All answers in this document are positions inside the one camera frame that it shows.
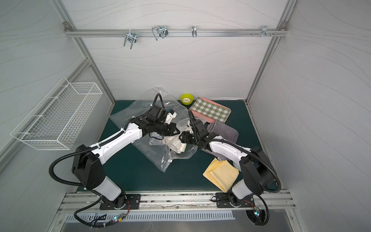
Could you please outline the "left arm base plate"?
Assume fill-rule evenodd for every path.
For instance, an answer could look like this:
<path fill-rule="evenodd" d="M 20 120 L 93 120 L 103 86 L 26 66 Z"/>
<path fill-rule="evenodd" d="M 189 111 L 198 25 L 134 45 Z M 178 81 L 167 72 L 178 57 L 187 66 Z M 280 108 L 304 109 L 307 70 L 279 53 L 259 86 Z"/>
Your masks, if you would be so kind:
<path fill-rule="evenodd" d="M 141 194 L 120 194 L 114 201 L 108 200 L 102 196 L 102 203 L 100 210 L 124 210 L 124 209 L 138 209 L 140 205 Z"/>

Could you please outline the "clear plastic vacuum bag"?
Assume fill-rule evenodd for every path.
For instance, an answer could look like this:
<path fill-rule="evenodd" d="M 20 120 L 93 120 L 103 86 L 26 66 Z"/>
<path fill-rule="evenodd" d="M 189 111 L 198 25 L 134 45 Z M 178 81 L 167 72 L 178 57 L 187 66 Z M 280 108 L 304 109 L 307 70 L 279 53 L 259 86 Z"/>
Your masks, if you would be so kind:
<path fill-rule="evenodd" d="M 189 132 L 188 109 L 162 87 L 155 87 L 146 91 L 129 107 L 111 115 L 110 119 L 118 128 L 124 127 L 125 123 L 132 117 L 139 116 L 147 111 L 152 106 L 153 100 L 158 93 L 162 96 L 165 108 L 174 110 L 176 113 L 175 118 L 171 122 L 176 123 L 180 132 Z M 173 160 L 190 159 L 198 149 L 196 145 L 182 144 L 178 135 L 161 138 L 157 133 L 152 134 L 152 137 L 146 135 L 135 141 L 133 145 L 162 172 L 167 170 Z"/>

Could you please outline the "grey towel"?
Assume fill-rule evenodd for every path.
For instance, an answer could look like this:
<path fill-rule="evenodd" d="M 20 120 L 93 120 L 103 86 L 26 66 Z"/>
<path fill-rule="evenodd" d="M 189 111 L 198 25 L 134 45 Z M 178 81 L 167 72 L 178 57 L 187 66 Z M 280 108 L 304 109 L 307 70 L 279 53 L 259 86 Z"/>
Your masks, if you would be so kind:
<path fill-rule="evenodd" d="M 239 133 L 232 127 L 216 120 L 213 123 L 204 123 L 204 126 L 207 128 L 209 133 L 216 133 L 219 136 L 223 137 L 225 140 L 228 140 L 232 143 L 237 143 Z"/>

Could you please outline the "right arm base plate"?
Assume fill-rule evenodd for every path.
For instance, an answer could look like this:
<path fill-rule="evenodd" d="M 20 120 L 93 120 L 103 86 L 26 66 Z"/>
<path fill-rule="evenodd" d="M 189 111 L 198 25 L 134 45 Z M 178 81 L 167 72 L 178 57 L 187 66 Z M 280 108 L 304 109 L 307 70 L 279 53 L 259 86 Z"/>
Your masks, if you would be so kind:
<path fill-rule="evenodd" d="M 217 208 L 253 208 L 255 206 L 254 198 L 251 195 L 243 199 L 237 198 L 232 193 L 217 192 L 213 202 Z"/>

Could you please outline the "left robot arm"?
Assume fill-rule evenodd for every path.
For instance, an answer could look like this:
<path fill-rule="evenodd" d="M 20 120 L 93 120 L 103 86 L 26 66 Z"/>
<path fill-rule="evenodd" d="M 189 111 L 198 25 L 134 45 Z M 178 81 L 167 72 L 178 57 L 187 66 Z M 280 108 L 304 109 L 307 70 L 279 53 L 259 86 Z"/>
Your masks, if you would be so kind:
<path fill-rule="evenodd" d="M 78 147 L 76 151 L 79 154 L 74 157 L 72 173 L 84 188 L 118 205 L 125 200 L 125 193 L 107 176 L 103 166 L 123 148 L 148 134 L 157 133 L 163 137 L 178 135 L 180 131 L 172 122 L 174 117 L 174 112 L 157 119 L 150 115 L 138 116 L 100 143 Z"/>

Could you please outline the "yellow towel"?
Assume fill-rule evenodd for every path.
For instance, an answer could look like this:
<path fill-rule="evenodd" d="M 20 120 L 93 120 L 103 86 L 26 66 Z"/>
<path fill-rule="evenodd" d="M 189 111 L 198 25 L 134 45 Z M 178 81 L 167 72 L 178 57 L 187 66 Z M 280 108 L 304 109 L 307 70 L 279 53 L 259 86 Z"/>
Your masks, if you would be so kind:
<path fill-rule="evenodd" d="M 238 169 L 233 167 L 227 160 L 220 161 L 216 158 L 204 171 L 203 176 L 226 193 L 235 183 L 239 175 Z"/>

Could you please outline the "white rabbit patterned towel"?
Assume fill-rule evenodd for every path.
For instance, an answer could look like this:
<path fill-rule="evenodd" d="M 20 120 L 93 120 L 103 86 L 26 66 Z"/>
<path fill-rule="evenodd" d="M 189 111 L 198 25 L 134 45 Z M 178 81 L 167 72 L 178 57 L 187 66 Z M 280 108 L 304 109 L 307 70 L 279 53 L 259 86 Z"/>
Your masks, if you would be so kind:
<path fill-rule="evenodd" d="M 179 140 L 179 136 L 166 136 L 163 139 L 151 138 L 149 144 L 153 146 L 164 146 L 167 145 L 170 150 L 177 154 L 183 153 L 186 150 L 186 144 L 182 144 Z"/>

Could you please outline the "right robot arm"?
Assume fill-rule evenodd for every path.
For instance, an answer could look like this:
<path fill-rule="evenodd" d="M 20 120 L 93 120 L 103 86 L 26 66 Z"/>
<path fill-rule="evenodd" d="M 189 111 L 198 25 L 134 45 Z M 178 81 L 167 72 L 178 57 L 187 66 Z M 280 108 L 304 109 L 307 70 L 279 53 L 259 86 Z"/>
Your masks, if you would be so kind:
<path fill-rule="evenodd" d="M 243 179 L 229 187 L 233 201 L 242 200 L 249 195 L 260 196 L 263 192 L 280 192 L 281 181 L 270 160 L 263 150 L 241 147 L 207 130 L 181 133 L 182 143 L 193 144 L 210 152 L 222 155 L 233 162 L 234 168 L 242 174 Z"/>

